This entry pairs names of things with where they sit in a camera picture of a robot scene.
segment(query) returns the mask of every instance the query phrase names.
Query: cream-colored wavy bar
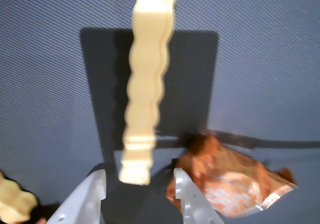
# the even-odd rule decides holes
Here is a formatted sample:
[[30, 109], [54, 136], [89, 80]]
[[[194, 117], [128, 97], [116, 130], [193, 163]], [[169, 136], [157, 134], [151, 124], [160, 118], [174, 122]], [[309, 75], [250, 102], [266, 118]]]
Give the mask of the cream-colored wavy bar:
[[147, 185], [156, 145], [155, 126], [163, 97], [163, 73], [169, 61], [168, 41], [175, 0], [136, 0], [132, 13], [134, 41], [129, 54], [131, 76], [125, 111], [124, 150], [119, 180]]
[[30, 219], [31, 210], [38, 205], [32, 193], [7, 180], [0, 172], [0, 220], [5, 223], [23, 223]]

